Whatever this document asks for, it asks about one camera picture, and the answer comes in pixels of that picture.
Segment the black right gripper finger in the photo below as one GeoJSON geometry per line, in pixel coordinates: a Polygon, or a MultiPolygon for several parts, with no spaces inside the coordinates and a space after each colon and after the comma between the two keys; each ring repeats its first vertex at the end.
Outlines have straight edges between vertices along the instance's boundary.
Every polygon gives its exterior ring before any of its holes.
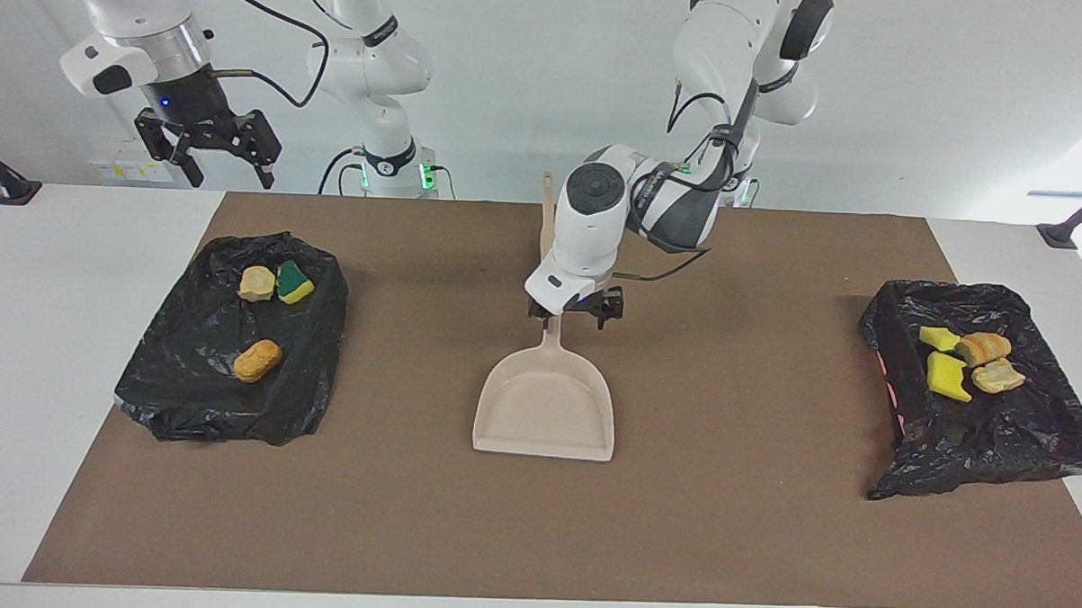
{"type": "Polygon", "coordinates": [[[242,157],[254,168],[263,189],[274,185],[274,166],[282,154],[282,144],[277,138],[265,114],[252,110],[239,118],[242,157]]]}
{"type": "Polygon", "coordinates": [[[179,167],[194,189],[199,189],[203,185],[201,167],[197,166],[195,158],[189,155],[192,136],[184,127],[180,127],[179,140],[173,143],[164,134],[168,123],[157,117],[151,109],[146,108],[133,118],[133,125],[138,130],[138,137],[155,162],[167,162],[179,167]]]}

